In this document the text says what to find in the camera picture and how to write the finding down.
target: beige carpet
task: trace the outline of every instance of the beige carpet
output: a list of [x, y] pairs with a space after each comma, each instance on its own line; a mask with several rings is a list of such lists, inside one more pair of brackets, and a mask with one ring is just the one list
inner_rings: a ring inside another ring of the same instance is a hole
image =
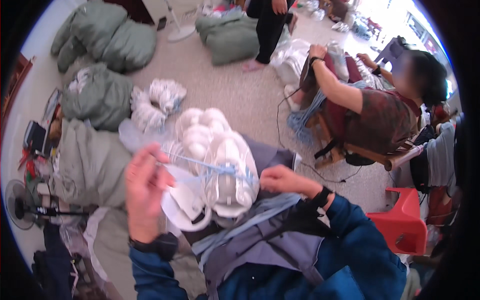
[[[355, 37], [351, 32], [339, 33], [331, 30], [334, 23], [325, 18], [317, 22], [300, 13], [293, 38], [302, 38], [310, 43], [326, 44], [335, 39], [344, 45], [351, 55], [369, 53], [375, 58], [370, 44]], [[142, 70], [131, 74], [133, 82], [146, 87], [154, 78], [170, 78], [187, 88], [187, 97], [182, 108], [210, 108], [222, 110], [231, 127], [270, 145], [279, 145], [276, 128], [277, 105], [283, 98], [283, 85], [273, 67], [262, 71], [243, 73], [241, 63], [213, 67], [208, 49], [203, 47], [197, 34], [176, 44], [167, 42], [169, 25], [158, 33], [158, 44], [152, 61]], [[280, 106], [279, 127], [282, 143], [290, 150], [300, 153], [304, 162], [313, 165], [316, 148], [298, 142], [293, 131], [286, 125], [288, 105]], [[345, 162], [321, 170], [324, 178], [341, 180], [358, 170]], [[346, 183], [329, 183], [305, 166], [300, 173], [318, 180], [337, 193], [359, 204], [364, 212], [377, 212], [391, 205], [391, 195], [385, 187], [392, 186], [388, 172], [380, 164], [364, 166], [357, 175]]]

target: hair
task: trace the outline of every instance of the hair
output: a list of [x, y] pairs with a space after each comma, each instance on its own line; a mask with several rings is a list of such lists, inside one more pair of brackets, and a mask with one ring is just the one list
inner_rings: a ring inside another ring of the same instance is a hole
[[423, 103], [431, 108], [446, 101], [447, 71], [445, 67], [428, 52], [409, 50], [409, 54], [413, 79], [418, 83]]

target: wristwatch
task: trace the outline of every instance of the wristwatch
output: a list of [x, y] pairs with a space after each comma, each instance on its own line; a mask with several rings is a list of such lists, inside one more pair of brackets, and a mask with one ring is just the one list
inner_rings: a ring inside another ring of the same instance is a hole
[[327, 203], [327, 197], [328, 195], [332, 194], [332, 190], [324, 186], [322, 191], [318, 193], [310, 202], [312, 203], [312, 206], [315, 207], [324, 207]]
[[380, 65], [377, 65], [377, 68], [375, 70], [373, 70], [372, 74], [373, 75], [380, 75], [380, 73], [382, 72], [382, 70], [380, 69]]
[[171, 261], [179, 248], [179, 240], [173, 233], [161, 234], [151, 243], [145, 244], [129, 237], [129, 245], [143, 253], [156, 253], [161, 259]]
[[312, 57], [312, 58], [310, 59], [310, 68], [312, 68], [313, 62], [316, 61], [316, 60], [323, 60], [323, 61], [324, 61], [324, 59], [321, 59], [321, 58], [319, 58], [319, 57], [317, 57], [317, 56], [314, 56], [314, 57]]

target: red plastic stool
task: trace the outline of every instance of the red plastic stool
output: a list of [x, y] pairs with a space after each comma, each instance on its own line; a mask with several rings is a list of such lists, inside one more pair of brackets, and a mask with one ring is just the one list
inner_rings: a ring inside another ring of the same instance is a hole
[[416, 189], [386, 188], [400, 192], [395, 206], [385, 213], [367, 213], [393, 253], [425, 254], [427, 225], [420, 219], [419, 196]]

